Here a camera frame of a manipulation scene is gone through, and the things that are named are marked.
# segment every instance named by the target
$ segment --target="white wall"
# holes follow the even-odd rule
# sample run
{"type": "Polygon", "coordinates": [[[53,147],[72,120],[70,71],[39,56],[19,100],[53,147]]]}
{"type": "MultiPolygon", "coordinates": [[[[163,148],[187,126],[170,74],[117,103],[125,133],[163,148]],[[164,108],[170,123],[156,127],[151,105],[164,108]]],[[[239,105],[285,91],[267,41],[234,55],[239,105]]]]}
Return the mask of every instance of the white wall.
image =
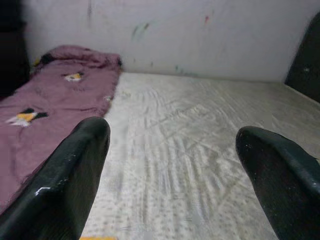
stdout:
{"type": "Polygon", "coordinates": [[[320,0],[25,0],[32,61],[76,44],[125,70],[284,80],[320,0]]]}

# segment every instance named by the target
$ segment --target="mattress fabric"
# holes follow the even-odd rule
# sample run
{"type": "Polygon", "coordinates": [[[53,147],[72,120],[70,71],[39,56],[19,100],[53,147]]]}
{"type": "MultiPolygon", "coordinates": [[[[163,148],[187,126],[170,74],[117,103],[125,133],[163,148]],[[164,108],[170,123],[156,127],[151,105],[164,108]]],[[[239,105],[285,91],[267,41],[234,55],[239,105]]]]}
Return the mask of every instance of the mattress fabric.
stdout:
{"type": "Polygon", "coordinates": [[[243,126],[320,156],[320,106],[281,83],[123,73],[84,237],[276,240],[235,151],[243,126]]]}

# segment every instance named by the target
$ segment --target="orange object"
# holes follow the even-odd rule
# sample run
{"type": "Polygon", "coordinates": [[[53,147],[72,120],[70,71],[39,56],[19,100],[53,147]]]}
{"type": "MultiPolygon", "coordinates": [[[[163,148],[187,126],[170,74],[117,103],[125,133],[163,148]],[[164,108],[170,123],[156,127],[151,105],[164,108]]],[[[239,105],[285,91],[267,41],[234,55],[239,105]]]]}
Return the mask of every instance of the orange object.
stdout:
{"type": "Polygon", "coordinates": [[[107,237],[80,237],[80,240],[117,240],[116,237],[107,236],[107,237]]]}

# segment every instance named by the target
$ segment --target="pink blanket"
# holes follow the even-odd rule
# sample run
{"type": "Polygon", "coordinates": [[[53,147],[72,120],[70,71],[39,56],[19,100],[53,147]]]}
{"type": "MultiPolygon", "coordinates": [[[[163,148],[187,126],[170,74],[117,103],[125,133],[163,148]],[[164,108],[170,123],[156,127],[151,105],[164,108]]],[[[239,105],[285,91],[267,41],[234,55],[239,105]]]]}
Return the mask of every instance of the pink blanket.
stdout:
{"type": "Polygon", "coordinates": [[[0,213],[77,123],[107,112],[120,65],[117,54],[60,46],[0,102],[0,213]]]}

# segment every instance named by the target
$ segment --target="black panel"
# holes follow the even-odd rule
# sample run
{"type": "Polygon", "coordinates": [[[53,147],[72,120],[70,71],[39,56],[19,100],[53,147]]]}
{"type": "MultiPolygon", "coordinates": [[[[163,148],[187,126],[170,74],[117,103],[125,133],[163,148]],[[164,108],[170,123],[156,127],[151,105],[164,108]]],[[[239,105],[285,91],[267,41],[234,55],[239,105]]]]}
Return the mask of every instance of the black panel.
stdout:
{"type": "Polygon", "coordinates": [[[242,128],[236,151],[280,240],[320,239],[320,165],[295,142],[242,128]]]}
{"type": "Polygon", "coordinates": [[[79,239],[109,143],[110,128],[103,118],[80,122],[0,216],[0,239],[79,239]]]}
{"type": "Polygon", "coordinates": [[[285,84],[320,103],[320,13],[307,29],[285,84]]]}

